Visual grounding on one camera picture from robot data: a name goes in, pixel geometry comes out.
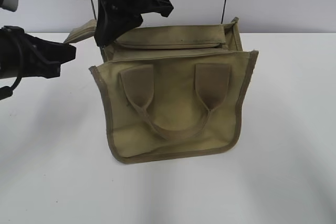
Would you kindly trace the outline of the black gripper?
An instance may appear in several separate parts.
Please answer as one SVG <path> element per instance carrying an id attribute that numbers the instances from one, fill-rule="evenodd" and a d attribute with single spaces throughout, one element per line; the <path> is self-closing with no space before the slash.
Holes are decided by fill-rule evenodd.
<path id="1" fill-rule="evenodd" d="M 61 64 L 75 60 L 76 47 L 31 36 L 17 26 L 1 28 L 1 78 L 60 77 Z"/>

